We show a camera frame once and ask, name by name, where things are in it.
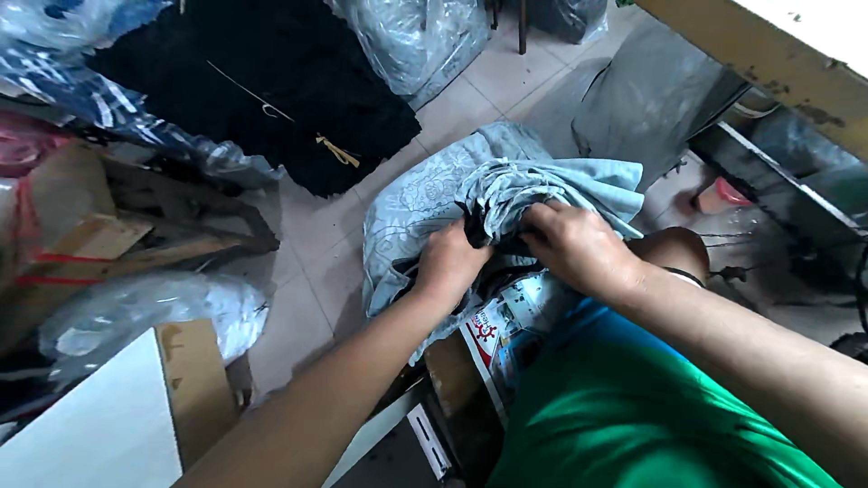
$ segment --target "blue patterned fabric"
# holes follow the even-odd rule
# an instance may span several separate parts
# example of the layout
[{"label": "blue patterned fabric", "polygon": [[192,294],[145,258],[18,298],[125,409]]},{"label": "blue patterned fabric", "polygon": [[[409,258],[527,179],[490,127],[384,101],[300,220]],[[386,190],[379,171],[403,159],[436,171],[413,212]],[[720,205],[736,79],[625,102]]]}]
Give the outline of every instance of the blue patterned fabric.
[{"label": "blue patterned fabric", "polygon": [[[510,182],[526,181],[530,185],[533,180],[534,195],[559,195],[570,204],[602,210],[601,215],[615,230],[627,237],[641,237],[639,231],[628,225],[642,205],[642,196],[633,191],[641,177],[641,165],[610,160],[553,160],[530,129],[515,122],[494,122],[399,176],[368,208],[364,225],[362,307],[369,318],[386,309],[410,282],[392,263],[419,256],[430,233],[462,215],[455,201],[468,198],[467,188],[472,186],[469,176],[484,177],[486,168],[500,168],[503,164],[512,168],[509,169],[512,174],[500,180],[498,184],[503,186],[499,188],[515,188]],[[539,184],[538,176],[545,171],[552,176],[548,186]],[[557,184],[554,184],[555,173],[560,180]],[[500,220],[498,226],[513,225],[521,208],[529,205],[524,200],[515,204],[516,208],[504,209],[502,215],[506,218]],[[493,266],[486,269],[522,266],[535,260],[499,255],[492,261]],[[471,297],[470,304],[461,313],[447,317],[422,343],[413,354],[411,364],[431,342],[447,337],[485,304],[478,296]]]}]

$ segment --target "black cable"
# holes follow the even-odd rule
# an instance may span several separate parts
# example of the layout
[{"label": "black cable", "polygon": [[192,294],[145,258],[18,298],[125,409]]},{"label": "black cable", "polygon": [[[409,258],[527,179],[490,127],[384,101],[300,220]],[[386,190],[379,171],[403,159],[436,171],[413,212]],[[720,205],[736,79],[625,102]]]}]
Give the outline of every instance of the black cable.
[{"label": "black cable", "polygon": [[865,289],[865,283],[862,281],[865,263],[868,263],[868,244],[865,244],[862,257],[859,258],[859,263],[856,266],[856,282],[854,283],[856,287],[856,308],[859,310],[859,322],[862,324],[862,330],[868,333],[868,316],[865,314],[865,296],[868,295],[868,290]]}]

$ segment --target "clear plastic bag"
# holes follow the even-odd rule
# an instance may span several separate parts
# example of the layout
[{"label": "clear plastic bag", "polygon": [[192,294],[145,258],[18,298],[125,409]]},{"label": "clear plastic bag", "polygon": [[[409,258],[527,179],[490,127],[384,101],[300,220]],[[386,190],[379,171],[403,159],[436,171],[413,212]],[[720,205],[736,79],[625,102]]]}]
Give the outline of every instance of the clear plastic bag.
[{"label": "clear plastic bag", "polygon": [[262,334],[268,308],[259,290],[232,276],[165,271],[109,280],[39,326],[39,351],[56,361],[49,378],[68,382],[91,374],[150,327],[211,319],[228,365]]},{"label": "clear plastic bag", "polygon": [[0,52],[0,76],[96,127],[160,147],[205,175],[247,189],[265,187],[283,176],[265,157],[244,155],[233,142],[217,144],[149,114],[142,94],[85,67],[79,58],[57,58],[45,49],[17,43]]},{"label": "clear plastic bag", "polygon": [[3,0],[0,30],[8,39],[46,49],[102,47],[154,20],[171,4],[168,0],[83,0],[65,9],[58,0]]},{"label": "clear plastic bag", "polygon": [[0,76],[96,127],[160,147],[205,175],[247,189],[279,180],[284,172],[272,168],[263,156],[244,155],[230,141],[217,143],[184,132],[149,114],[142,94],[84,66],[84,50],[105,47],[153,21],[171,4],[169,0],[84,0],[68,10],[59,6],[52,10],[49,7],[56,5],[50,0],[0,0],[0,46],[6,48],[0,50]]},{"label": "clear plastic bag", "polygon": [[585,157],[640,162],[644,192],[678,163],[725,68],[654,19],[640,24],[594,81],[573,120]]},{"label": "clear plastic bag", "polygon": [[530,25],[579,44],[608,31],[607,0],[535,0],[528,2]]},{"label": "clear plastic bag", "polygon": [[[374,71],[393,93],[408,98],[414,109],[445,88],[488,40],[487,17],[477,0],[328,3],[356,32]],[[452,69],[455,65],[461,68]],[[438,73],[450,77],[437,80]]]}]

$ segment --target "light blue fabric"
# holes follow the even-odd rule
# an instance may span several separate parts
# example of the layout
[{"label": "light blue fabric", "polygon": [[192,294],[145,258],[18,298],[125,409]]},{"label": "light blue fabric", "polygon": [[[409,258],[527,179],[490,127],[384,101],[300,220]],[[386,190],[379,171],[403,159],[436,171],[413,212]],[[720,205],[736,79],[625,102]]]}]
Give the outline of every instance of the light blue fabric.
[{"label": "light blue fabric", "polygon": [[[496,222],[491,226],[498,233],[517,224],[529,201],[555,197],[596,209],[621,234],[641,237],[628,225],[642,206],[642,195],[633,191],[640,177],[641,165],[631,162],[553,160],[536,134],[515,122],[484,126],[400,175],[368,208],[362,307],[372,318],[407,286],[410,280],[392,263],[419,256],[429,234],[460,217],[456,200],[482,195],[496,202]],[[501,258],[496,260],[498,267],[528,264],[528,258]],[[485,305],[471,297],[463,312],[447,317],[422,343],[411,364],[431,342],[447,337]]]},{"label": "light blue fabric", "polygon": [[642,208],[636,193],[642,165],[604,159],[492,160],[464,178],[456,200],[483,210],[483,228],[497,244],[517,231],[522,212],[534,202],[555,199],[573,207],[594,210],[621,236],[642,234],[627,224]]}]

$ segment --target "leg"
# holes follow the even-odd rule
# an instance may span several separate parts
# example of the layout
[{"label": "leg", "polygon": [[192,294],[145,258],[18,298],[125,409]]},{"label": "leg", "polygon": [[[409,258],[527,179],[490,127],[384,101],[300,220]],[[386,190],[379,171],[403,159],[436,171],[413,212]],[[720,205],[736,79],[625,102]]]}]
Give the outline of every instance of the leg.
[{"label": "leg", "polygon": [[490,2],[490,4],[491,4],[491,20],[492,20],[491,28],[493,30],[497,30],[497,12],[498,12],[497,3],[498,3],[498,1],[497,0],[487,0],[486,3],[488,3],[488,2]]},{"label": "leg", "polygon": [[518,7],[518,54],[528,52],[528,0]]},{"label": "leg", "polygon": [[705,283],[708,280],[708,252],[694,231],[672,227],[644,239],[629,241],[627,247],[643,260],[659,267],[675,267]]}]

